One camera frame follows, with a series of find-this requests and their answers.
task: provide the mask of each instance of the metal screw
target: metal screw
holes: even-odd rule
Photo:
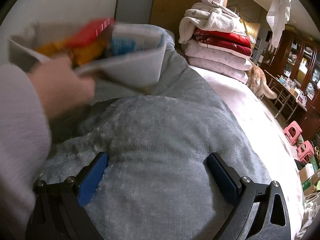
[[[280,186],[279,182],[277,182],[275,180],[272,182],[272,185],[275,186],[275,187],[279,187]]]
[[[44,180],[39,180],[37,183],[38,187],[42,187],[44,185]]]
[[[75,177],[74,176],[69,176],[69,177],[67,177],[67,179],[66,179],[66,181],[68,182],[68,183],[72,183],[72,182],[74,182],[75,181]]]
[[[249,183],[251,181],[251,179],[249,177],[247,177],[247,176],[244,176],[244,177],[242,177],[242,181],[244,183]]]

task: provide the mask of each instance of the wooden cabinet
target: wooden cabinet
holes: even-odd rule
[[[303,139],[311,140],[320,128],[320,116],[314,108],[310,108],[299,125],[302,129]]]
[[[293,32],[284,30],[279,47],[272,47],[271,41],[265,49],[260,65],[274,76],[290,77],[296,87],[307,97],[307,113],[293,116],[303,130],[303,138],[311,140],[320,129],[320,45]]]

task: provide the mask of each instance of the person's arm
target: person's arm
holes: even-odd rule
[[[50,149],[39,97],[26,74],[0,66],[0,223],[17,239],[33,211],[32,186]]]
[[[15,65],[0,66],[0,230],[18,240],[25,238],[32,186],[51,146],[47,120],[94,96],[94,80],[78,78],[70,65],[61,57],[29,76]]]

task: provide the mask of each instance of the gray fleece blanket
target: gray fleece blanket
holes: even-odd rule
[[[271,182],[230,109],[176,51],[165,53],[151,96],[84,112],[53,145],[40,177],[61,182],[106,152],[109,166],[85,206],[104,239],[211,240],[232,209],[206,168],[211,152],[240,176]]]

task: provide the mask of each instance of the table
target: table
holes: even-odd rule
[[[273,104],[274,106],[276,105],[276,103],[279,101],[280,104],[282,105],[281,108],[279,109],[278,113],[275,115],[275,118],[278,117],[278,115],[282,112],[282,110],[284,109],[284,106],[288,104],[288,101],[290,99],[290,97],[293,97],[295,99],[295,102],[297,103],[295,108],[292,108],[289,104],[289,108],[292,110],[292,113],[290,114],[290,116],[288,117],[288,119],[286,120],[286,122],[288,122],[288,120],[291,118],[291,116],[293,115],[293,113],[297,110],[298,106],[300,106],[305,112],[307,111],[306,107],[294,96],[294,94],[291,93],[291,91],[289,89],[286,88],[286,86],[284,86],[283,84],[280,83],[279,79],[276,78],[275,76],[271,75],[268,71],[264,70],[264,72],[266,74],[268,74],[271,78],[268,87],[272,90],[274,87],[276,87],[277,85],[279,85],[281,87],[281,91],[279,91],[279,95],[276,98],[275,103]]]

